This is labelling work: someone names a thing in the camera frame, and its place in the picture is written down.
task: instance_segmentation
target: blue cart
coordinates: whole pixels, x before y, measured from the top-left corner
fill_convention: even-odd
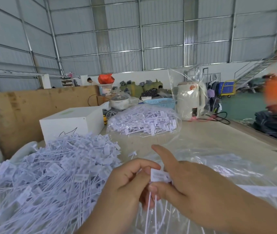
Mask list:
[[[232,95],[235,94],[235,81],[227,80],[225,82],[220,82],[218,93],[219,98],[222,98],[222,96],[227,96],[228,98],[230,98]]]

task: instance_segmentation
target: blue plastic basket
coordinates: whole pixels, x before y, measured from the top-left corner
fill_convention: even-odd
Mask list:
[[[164,108],[174,109],[175,107],[175,101],[172,98],[150,99],[150,100],[145,100],[144,103],[159,106],[159,107],[164,107]]]

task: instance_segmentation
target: person's left hand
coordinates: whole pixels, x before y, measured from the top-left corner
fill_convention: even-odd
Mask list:
[[[124,233],[137,214],[139,202],[147,209],[151,168],[159,170],[160,165],[137,158],[113,169],[91,215],[77,234]]]

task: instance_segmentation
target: corrugated metal wall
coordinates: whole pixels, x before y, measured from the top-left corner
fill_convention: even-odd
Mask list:
[[[277,47],[277,0],[49,3],[63,68],[77,75],[248,61]]]
[[[44,0],[0,0],[0,70],[60,74]],[[0,73],[1,92],[38,87],[35,75]]]

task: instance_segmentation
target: person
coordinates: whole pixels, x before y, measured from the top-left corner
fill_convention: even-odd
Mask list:
[[[160,165],[146,159],[134,159],[110,174],[89,218],[77,234],[122,234],[136,217],[139,202],[147,210],[155,196],[167,200],[181,214],[197,224],[233,234],[277,234],[277,209],[251,195],[209,167],[177,161],[160,145],[152,145],[173,185],[150,181],[151,168]]]
[[[90,77],[88,78],[88,82],[90,83],[90,85],[97,85],[97,83],[94,82]]]

